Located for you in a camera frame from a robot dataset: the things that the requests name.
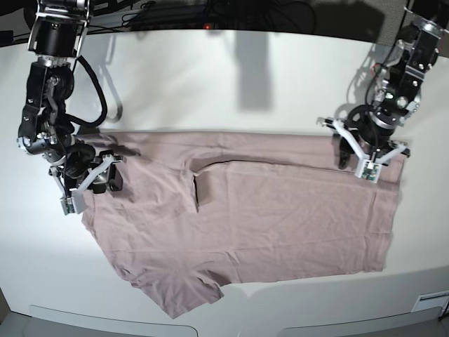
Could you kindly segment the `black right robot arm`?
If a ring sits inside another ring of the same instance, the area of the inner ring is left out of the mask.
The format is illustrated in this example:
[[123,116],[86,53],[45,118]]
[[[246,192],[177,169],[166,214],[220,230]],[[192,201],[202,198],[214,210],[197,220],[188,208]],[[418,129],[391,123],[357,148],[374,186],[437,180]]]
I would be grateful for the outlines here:
[[[37,56],[26,87],[26,101],[18,129],[18,147],[28,155],[40,155],[49,164],[49,175],[62,196],[64,214],[86,210],[84,193],[122,189],[116,168],[123,156],[112,150],[96,152],[77,140],[74,127],[95,128],[108,113],[105,95],[92,67],[81,55],[81,46],[93,14],[90,1],[38,1],[27,49]],[[66,112],[74,90],[74,68],[80,64],[91,78],[100,105],[100,116],[87,122]]]

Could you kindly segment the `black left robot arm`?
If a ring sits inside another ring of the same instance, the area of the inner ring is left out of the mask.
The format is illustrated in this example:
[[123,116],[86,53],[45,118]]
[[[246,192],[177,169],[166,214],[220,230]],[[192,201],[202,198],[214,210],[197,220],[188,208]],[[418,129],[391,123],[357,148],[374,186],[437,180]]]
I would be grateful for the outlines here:
[[376,183],[393,158],[410,156],[408,145],[392,140],[395,130],[421,105],[421,86],[435,65],[439,42],[448,33],[447,1],[414,1],[404,8],[413,16],[401,27],[386,58],[373,65],[364,103],[341,118],[321,118],[320,124],[338,134],[338,168],[356,160],[354,175]]

